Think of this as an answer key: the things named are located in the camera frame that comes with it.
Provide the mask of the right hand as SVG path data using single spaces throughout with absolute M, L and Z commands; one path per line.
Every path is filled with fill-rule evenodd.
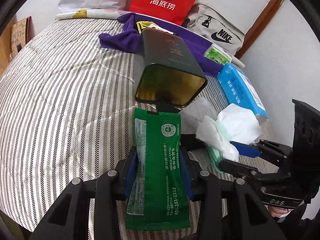
M 269 206 L 266 205 L 265 207 L 267 208 L 268 212 L 273 218 L 284 218 L 289 215 L 296 215 L 300 211 L 300 207 L 304 207 L 304 201 L 302 201 L 297 208 L 295 209 L 287 209 L 283 207 L 275 207 L 275 206 Z

